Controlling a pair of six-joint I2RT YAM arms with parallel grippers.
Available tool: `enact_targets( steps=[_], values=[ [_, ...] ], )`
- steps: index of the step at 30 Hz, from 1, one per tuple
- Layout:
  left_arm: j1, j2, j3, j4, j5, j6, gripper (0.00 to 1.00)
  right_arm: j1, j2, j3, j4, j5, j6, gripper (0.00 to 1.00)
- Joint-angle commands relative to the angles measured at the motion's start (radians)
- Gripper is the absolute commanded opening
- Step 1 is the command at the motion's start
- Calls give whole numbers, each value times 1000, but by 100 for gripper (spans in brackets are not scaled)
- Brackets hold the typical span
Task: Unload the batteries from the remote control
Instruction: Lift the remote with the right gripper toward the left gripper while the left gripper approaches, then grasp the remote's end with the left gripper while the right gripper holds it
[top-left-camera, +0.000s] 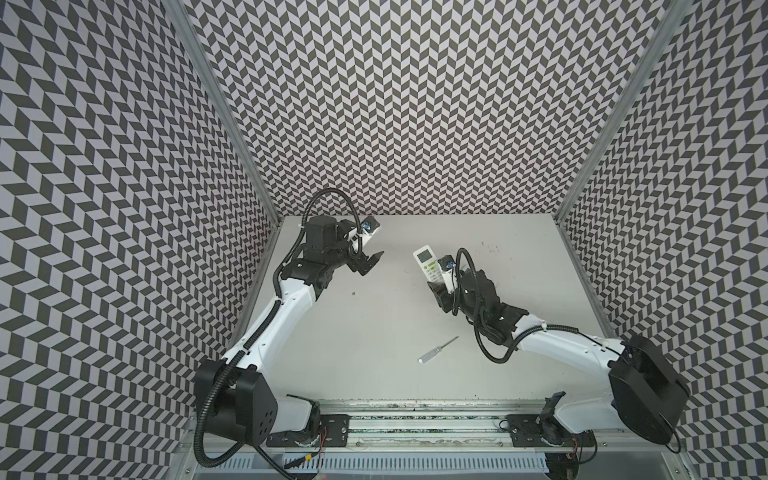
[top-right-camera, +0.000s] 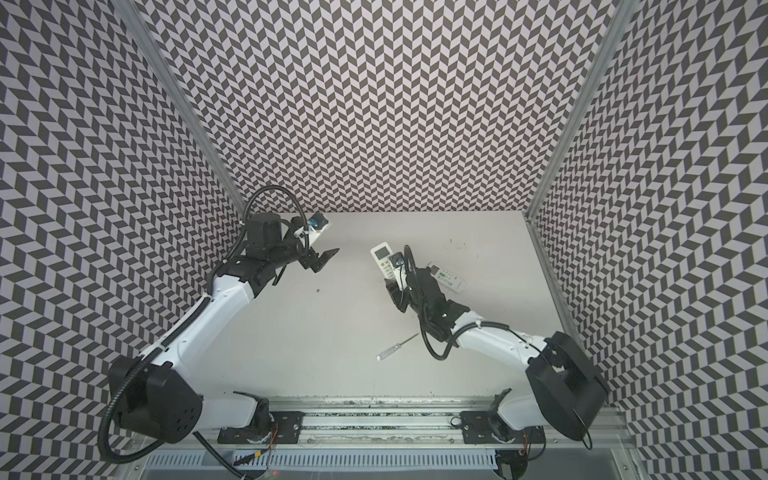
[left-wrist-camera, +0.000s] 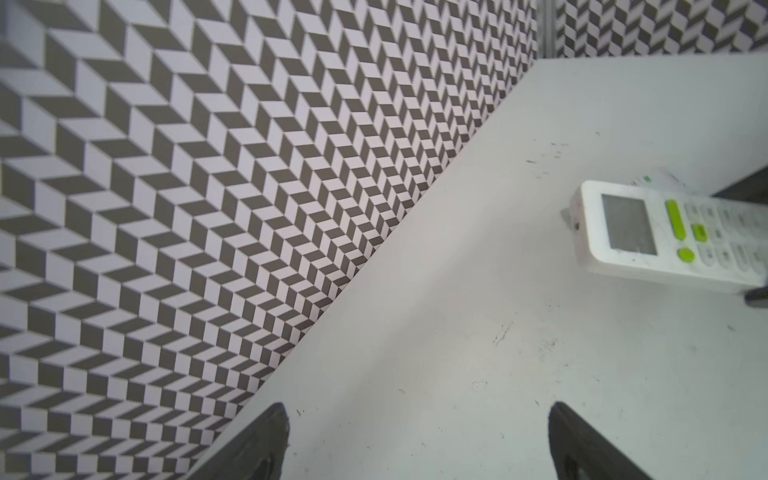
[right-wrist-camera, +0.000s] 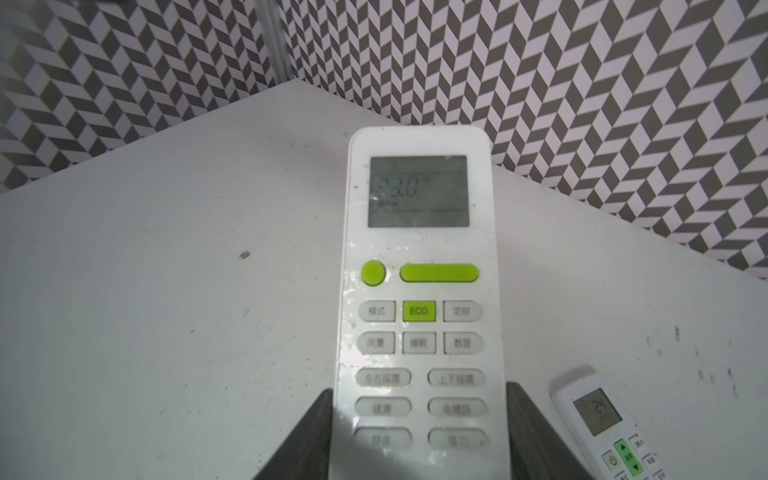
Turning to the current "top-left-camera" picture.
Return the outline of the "white remote with display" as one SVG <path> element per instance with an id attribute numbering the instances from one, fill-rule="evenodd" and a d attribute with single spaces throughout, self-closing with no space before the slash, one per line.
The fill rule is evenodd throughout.
<path id="1" fill-rule="evenodd" d="M 418 248 L 413 252 L 413 257 L 428 282 L 438 284 L 444 283 L 442 268 L 438 263 L 434 251 L 429 245 Z"/>

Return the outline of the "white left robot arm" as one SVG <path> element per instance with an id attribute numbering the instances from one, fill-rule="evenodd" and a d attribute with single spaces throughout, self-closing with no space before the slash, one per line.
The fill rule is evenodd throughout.
<path id="1" fill-rule="evenodd" d="M 377 233 L 379 221 L 356 222 L 320 215 L 307 220 L 273 274 L 271 303 L 243 337 L 219 360 L 206 360 L 194 380 L 196 428 L 193 445 L 201 463 L 206 435 L 234 441 L 236 448 L 259 447 L 271 436 L 308 444 L 320 435 L 319 404 L 296 395 L 278 396 L 270 388 L 269 366 L 299 321 L 342 267 L 366 275 L 382 255 L 363 246 Z"/>

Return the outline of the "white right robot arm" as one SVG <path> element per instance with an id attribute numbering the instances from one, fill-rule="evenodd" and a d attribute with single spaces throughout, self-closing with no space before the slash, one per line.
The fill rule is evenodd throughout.
<path id="1" fill-rule="evenodd" d="M 557 391 L 546 398 L 536 421 L 546 444 L 560 446 L 583 433 L 621 428 L 657 445 L 679 441 L 677 425 L 691 392 L 650 339 L 588 335 L 505 303 L 464 248 L 437 257 L 424 246 L 413 257 L 440 309 L 464 316 L 487 360 L 501 365 L 516 352 L 533 353 L 598 381 L 585 395 Z"/>

